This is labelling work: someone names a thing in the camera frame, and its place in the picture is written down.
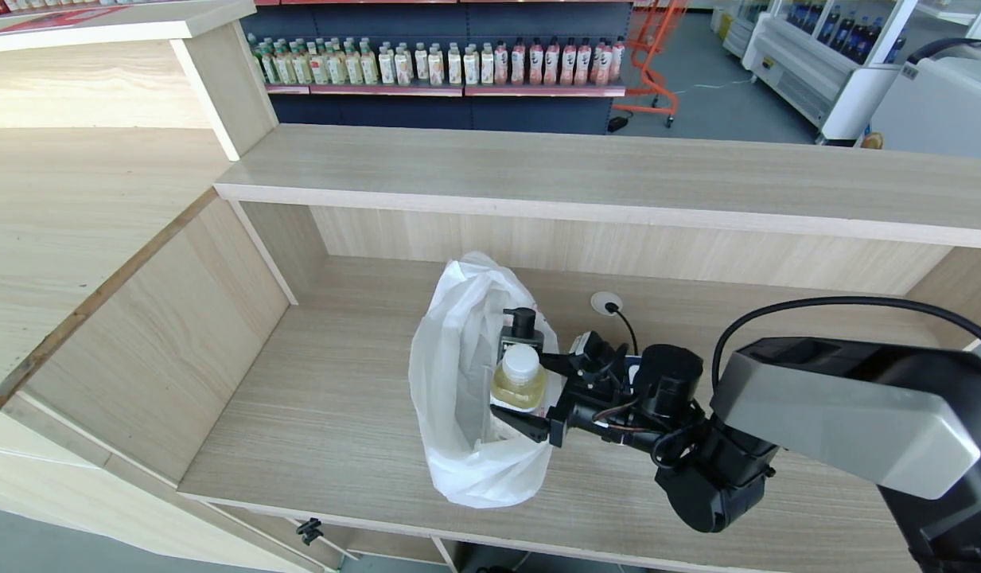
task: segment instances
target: orange shopping cart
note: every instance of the orange shopping cart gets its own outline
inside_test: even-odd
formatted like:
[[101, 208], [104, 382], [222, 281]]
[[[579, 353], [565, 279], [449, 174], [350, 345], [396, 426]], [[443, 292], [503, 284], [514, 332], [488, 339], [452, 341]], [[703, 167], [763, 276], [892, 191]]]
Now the orange shopping cart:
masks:
[[[678, 28], [678, 22], [687, 10], [687, 0], [649, 0], [649, 4], [637, 14], [639, 18], [644, 16], [639, 33], [635, 40], [629, 42], [632, 47], [632, 66], [639, 69], [638, 81], [630, 84], [625, 90], [626, 96], [649, 96], [653, 95], [652, 104], [644, 105], [614, 105], [614, 109], [629, 111], [632, 113], [666, 113], [668, 114], [668, 127], [675, 122], [675, 114], [678, 113], [678, 96], [669, 91], [664, 86], [664, 76], [661, 76], [654, 69], [650, 69], [653, 57], [664, 51], [664, 44], [672, 35], [673, 30]], [[660, 98], [666, 101], [665, 107], [656, 107], [660, 103]]]

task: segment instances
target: red shelf edge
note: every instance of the red shelf edge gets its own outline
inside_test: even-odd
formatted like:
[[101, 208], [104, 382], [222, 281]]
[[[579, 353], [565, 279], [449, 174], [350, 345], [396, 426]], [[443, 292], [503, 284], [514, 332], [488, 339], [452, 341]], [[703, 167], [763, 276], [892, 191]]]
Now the red shelf edge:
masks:
[[627, 88], [624, 84], [607, 84], [607, 86], [465, 86], [468, 97], [553, 97], [553, 98], [621, 98]]

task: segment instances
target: black cable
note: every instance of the black cable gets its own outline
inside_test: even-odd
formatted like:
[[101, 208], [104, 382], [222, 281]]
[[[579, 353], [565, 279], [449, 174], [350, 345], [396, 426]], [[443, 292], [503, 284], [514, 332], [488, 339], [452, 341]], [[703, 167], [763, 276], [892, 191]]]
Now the black cable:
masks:
[[937, 318], [944, 319], [946, 322], [951, 322], [961, 329], [966, 330], [970, 334], [974, 334], [979, 341], [981, 341], [981, 326], [971, 322], [971, 320], [956, 314], [956, 312], [951, 312], [945, 308], [940, 308], [935, 305], [930, 305], [927, 303], [920, 303], [918, 301], [909, 301], [907, 298], [891, 298], [891, 297], [817, 297], [817, 298], [798, 298], [795, 301], [786, 301], [784, 303], [777, 303], [775, 305], [769, 305], [759, 309], [755, 309], [745, 315], [742, 315], [738, 320], [730, 323], [727, 329], [720, 334], [719, 340], [716, 341], [716, 348], [713, 349], [713, 366], [711, 368], [712, 378], [713, 378], [713, 389], [716, 389], [716, 385], [720, 381], [720, 358], [722, 358], [723, 347], [727, 344], [730, 339], [730, 335], [734, 334], [735, 331], [740, 329], [746, 323], [759, 318], [760, 316], [765, 316], [767, 314], [773, 314], [774, 312], [781, 312], [781, 310], [791, 310], [795, 308], [805, 308], [805, 307], [818, 307], [818, 306], [829, 306], [829, 305], [864, 305], [864, 306], [878, 306], [878, 307], [893, 307], [900, 308], [904, 310], [913, 310], [915, 312], [921, 312], [935, 316]]
[[635, 330], [632, 329], [632, 323], [628, 322], [628, 319], [621, 314], [621, 309], [617, 308], [617, 305], [614, 303], [607, 303], [603, 305], [603, 310], [610, 312], [611, 314], [616, 314], [617, 316], [621, 317], [621, 320], [624, 320], [625, 326], [628, 326], [628, 331], [632, 334], [632, 349], [635, 349], [635, 355], [639, 356], [639, 338], [635, 338]]

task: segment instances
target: beverage bottle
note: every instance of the beverage bottle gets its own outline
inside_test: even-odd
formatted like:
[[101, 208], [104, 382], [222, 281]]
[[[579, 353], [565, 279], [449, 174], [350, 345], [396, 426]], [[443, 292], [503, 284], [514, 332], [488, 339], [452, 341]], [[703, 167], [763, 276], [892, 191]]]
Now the beverage bottle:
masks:
[[858, 13], [857, 10], [851, 10], [840, 22], [840, 28], [836, 29], [836, 36], [833, 37], [833, 41], [829, 43], [829, 47], [835, 49], [837, 52], [843, 54], [843, 47], [847, 44], [847, 35], [850, 35], [851, 29], [854, 28], [854, 16]]
[[879, 34], [882, 33], [882, 18], [876, 18], [875, 23], [869, 26], [869, 29], [865, 32], [865, 37], [862, 37], [858, 41], [858, 48], [854, 52], [854, 61], [864, 64], [865, 60], [869, 57], [869, 52], [872, 51], [872, 47], [875, 46], [876, 40], [879, 39]]
[[901, 35], [897, 36], [897, 42], [893, 43], [893, 48], [890, 48], [890, 53], [886, 54], [886, 63], [897, 62], [897, 55], [901, 53], [901, 50], [904, 48], [904, 44], [908, 43], [907, 37], [904, 37], [905, 33], [907, 32], [908, 29], [901, 30]]
[[819, 30], [819, 41], [824, 44], [829, 44], [829, 41], [833, 38], [833, 26], [836, 26], [836, 22], [840, 19], [840, 7], [833, 6], [833, 10], [829, 11], [829, 15], [826, 16], [826, 21], [822, 25], [822, 29]]
[[815, 25], [819, 23], [819, 16], [821, 15], [822, 15], [822, 4], [809, 5], [809, 11], [808, 14], [805, 16], [805, 22], [802, 25], [802, 29], [808, 33], [815, 32]]
[[858, 61], [858, 43], [861, 42], [865, 37], [865, 32], [869, 29], [869, 18], [868, 16], [862, 16], [862, 23], [854, 25], [851, 29], [851, 33], [847, 36], [847, 44], [843, 46], [843, 55]]

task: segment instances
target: gray floor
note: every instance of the gray floor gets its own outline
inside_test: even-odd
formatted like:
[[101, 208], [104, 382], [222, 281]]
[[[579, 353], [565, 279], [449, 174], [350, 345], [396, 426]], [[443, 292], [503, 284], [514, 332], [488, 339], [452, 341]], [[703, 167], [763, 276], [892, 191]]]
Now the gray floor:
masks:
[[[680, 94], [672, 128], [665, 116], [638, 113], [618, 135], [716, 138], [761, 142], [812, 142], [814, 127], [780, 97], [759, 84], [737, 59], [727, 55], [709, 30], [709, 14], [686, 14], [654, 68]], [[648, 105], [649, 99], [640, 99]], [[522, 552], [475, 548], [465, 573], [479, 567], [518, 563]], [[437, 566], [365, 558], [345, 565], [345, 573], [443, 573]], [[130, 545], [0, 512], [0, 573], [240, 573], [249, 570], [162, 557]], [[627, 573], [643, 570], [625, 567]], [[532, 555], [520, 573], [620, 573], [612, 563]]]
[[[671, 128], [666, 115], [636, 113], [617, 135], [654, 138], [708, 138], [755, 142], [815, 141], [816, 128], [762, 81], [749, 82], [741, 61], [727, 53], [709, 30], [709, 12], [684, 14], [664, 53], [652, 68], [678, 94], [679, 109]], [[625, 82], [635, 84], [638, 69], [625, 66]], [[648, 106], [650, 95], [614, 100], [615, 104]], [[615, 110], [614, 115], [622, 112]]]
[[[474, 547], [465, 559], [464, 573], [494, 565], [512, 568], [525, 555], [502, 548]], [[345, 561], [342, 573], [446, 573], [443, 566], [400, 559], [363, 557]], [[155, 555], [108, 537], [93, 536], [0, 512], [0, 573], [53, 571], [55, 573], [254, 573], [253, 569], [226, 567]], [[624, 567], [625, 573], [645, 573]], [[596, 563], [552, 555], [530, 555], [519, 573], [621, 573], [612, 563]]]

